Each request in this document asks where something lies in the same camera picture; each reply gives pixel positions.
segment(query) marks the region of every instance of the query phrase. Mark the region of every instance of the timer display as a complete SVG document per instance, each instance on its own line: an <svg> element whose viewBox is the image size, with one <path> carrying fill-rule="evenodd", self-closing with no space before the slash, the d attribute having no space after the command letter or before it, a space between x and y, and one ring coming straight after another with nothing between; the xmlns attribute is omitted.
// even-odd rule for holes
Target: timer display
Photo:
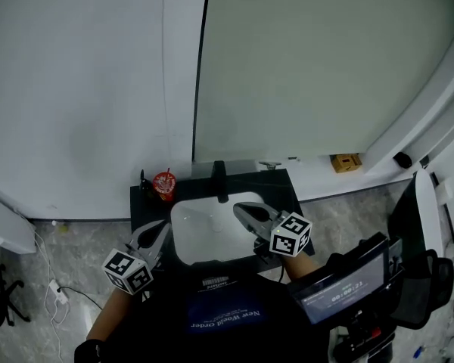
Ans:
<svg viewBox="0 0 454 363"><path fill-rule="evenodd" d="M336 315L384 283L384 257L377 256L351 275L302 300L312 324Z"/></svg>

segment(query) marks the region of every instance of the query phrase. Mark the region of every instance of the red cup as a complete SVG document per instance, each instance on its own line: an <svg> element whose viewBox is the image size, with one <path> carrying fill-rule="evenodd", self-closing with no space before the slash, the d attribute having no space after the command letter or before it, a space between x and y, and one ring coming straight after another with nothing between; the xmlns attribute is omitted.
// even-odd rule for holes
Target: red cup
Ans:
<svg viewBox="0 0 454 363"><path fill-rule="evenodd" d="M169 172L160 172L153 178L153 188L166 202L173 202L175 194L176 178Z"/></svg>

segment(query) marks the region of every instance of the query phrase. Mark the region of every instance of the black t-shirt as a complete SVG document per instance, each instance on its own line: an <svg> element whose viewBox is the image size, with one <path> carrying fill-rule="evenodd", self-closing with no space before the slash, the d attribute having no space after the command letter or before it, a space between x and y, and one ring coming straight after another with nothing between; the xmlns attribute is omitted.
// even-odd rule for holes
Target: black t-shirt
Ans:
<svg viewBox="0 0 454 363"><path fill-rule="evenodd" d="M151 358L305 358L328 361L328 332L313 328L285 285L236 270L197 268L143 301L106 343L89 340L76 363Z"/></svg>

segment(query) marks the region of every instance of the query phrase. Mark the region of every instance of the yellow box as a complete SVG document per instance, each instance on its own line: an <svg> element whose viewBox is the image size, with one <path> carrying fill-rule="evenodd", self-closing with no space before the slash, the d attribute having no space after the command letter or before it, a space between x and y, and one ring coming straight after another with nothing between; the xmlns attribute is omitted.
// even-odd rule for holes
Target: yellow box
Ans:
<svg viewBox="0 0 454 363"><path fill-rule="evenodd" d="M336 173L343 173L358 169L362 161L358 154L336 154L331 158L331 165Z"/></svg>

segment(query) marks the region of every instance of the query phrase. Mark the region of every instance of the sink vanity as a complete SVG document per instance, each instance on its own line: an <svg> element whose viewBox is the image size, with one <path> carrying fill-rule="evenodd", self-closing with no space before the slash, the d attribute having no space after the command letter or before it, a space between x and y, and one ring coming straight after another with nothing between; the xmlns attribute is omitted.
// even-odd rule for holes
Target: sink vanity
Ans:
<svg viewBox="0 0 454 363"><path fill-rule="evenodd" d="M178 272L209 261L253 272L281 265L278 257L266 262L254 254L256 237L235 218L232 207L237 202L264 202L278 211L302 215L288 172L279 169L227 176L223 163L218 163L222 162L216 162L211 178L178 181L173 203L147 205L140 188L130 188L132 232L160 219L172 223L173 234L162 250L163 271L157 273ZM304 251L314 254L311 240Z"/></svg>

